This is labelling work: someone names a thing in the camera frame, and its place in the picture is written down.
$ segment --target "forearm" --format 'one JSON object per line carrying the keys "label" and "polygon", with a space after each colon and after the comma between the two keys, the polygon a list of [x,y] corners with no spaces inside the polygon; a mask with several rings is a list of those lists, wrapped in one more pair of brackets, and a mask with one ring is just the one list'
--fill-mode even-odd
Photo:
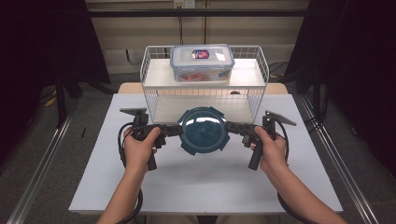
{"label": "forearm", "polygon": [[125,170],[98,223],[116,223],[134,211],[145,172],[143,169]]}
{"label": "forearm", "polygon": [[315,196],[288,168],[267,171],[267,176],[289,208],[316,223],[346,223]]}

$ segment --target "black handle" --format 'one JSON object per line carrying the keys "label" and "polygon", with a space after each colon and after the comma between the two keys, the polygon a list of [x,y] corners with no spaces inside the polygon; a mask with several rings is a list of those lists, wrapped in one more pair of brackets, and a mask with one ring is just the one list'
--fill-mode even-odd
{"label": "black handle", "polygon": [[260,164],[260,159],[262,158],[262,140],[259,140],[254,147],[253,154],[251,155],[250,163],[248,168],[252,170],[257,170]]}
{"label": "black handle", "polygon": [[154,157],[154,152],[151,151],[151,155],[149,156],[148,159],[148,170],[156,170],[157,169],[157,162],[155,162],[155,157]]}

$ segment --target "person's right hand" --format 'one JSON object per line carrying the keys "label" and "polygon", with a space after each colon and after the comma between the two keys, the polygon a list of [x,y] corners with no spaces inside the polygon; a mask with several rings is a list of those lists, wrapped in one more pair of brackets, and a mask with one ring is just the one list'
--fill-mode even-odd
{"label": "person's right hand", "polygon": [[273,140],[267,131],[260,126],[256,126],[254,131],[262,140],[262,159],[260,161],[262,170],[269,174],[278,168],[287,167],[288,165],[285,160],[285,139],[276,135],[276,139]]}
{"label": "person's right hand", "polygon": [[148,168],[149,157],[151,156],[154,141],[160,135],[160,129],[154,128],[144,141],[138,141],[131,136],[132,128],[124,132],[126,169]]}

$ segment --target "floor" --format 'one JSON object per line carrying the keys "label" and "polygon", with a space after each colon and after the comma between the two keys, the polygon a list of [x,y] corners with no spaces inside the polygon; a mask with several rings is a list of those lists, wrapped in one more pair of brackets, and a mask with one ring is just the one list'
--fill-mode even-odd
{"label": "floor", "polygon": [[[106,85],[116,90],[125,81],[136,81],[138,77],[131,74],[112,75],[113,83]],[[66,99],[67,108],[76,105],[76,113],[64,134],[56,154],[50,162],[50,169],[44,173],[45,178],[34,195],[29,212],[21,219],[25,223],[94,223],[98,216],[81,216],[68,212],[68,206],[74,196],[85,165],[91,155],[96,137],[99,134],[106,111],[111,102],[111,95],[105,95],[96,89],[80,84],[84,95],[79,100]],[[53,87],[44,89],[43,95]],[[287,84],[288,91],[293,95],[303,119],[310,119],[304,108],[302,98],[311,98],[311,94],[299,95],[294,83]],[[41,105],[32,122],[27,126],[15,150],[2,164],[0,174],[0,223],[6,223],[18,200],[24,193],[35,169],[45,154],[55,133],[57,124],[56,102],[50,106]],[[394,223],[396,219],[396,180],[373,157],[364,139],[353,131],[353,127],[344,116],[341,108],[330,97],[324,127],[344,161],[353,180],[372,209],[376,222]],[[307,130],[314,126],[307,122]],[[318,154],[332,181],[338,198],[345,212],[341,215],[349,223],[364,223],[351,192],[345,187],[343,178],[323,145],[316,130],[311,138]],[[213,217],[200,217],[203,223],[209,223]],[[295,223],[288,215],[272,216],[271,223]]]}

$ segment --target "wire rack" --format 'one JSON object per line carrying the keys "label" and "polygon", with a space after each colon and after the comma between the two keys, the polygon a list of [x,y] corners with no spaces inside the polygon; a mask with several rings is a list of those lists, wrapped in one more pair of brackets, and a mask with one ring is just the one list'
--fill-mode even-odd
{"label": "wire rack", "polygon": [[269,79],[259,46],[230,46],[235,66],[230,82],[175,81],[170,67],[172,46],[149,46],[140,70],[153,123],[176,123],[186,110],[213,106],[234,122],[253,122]]}

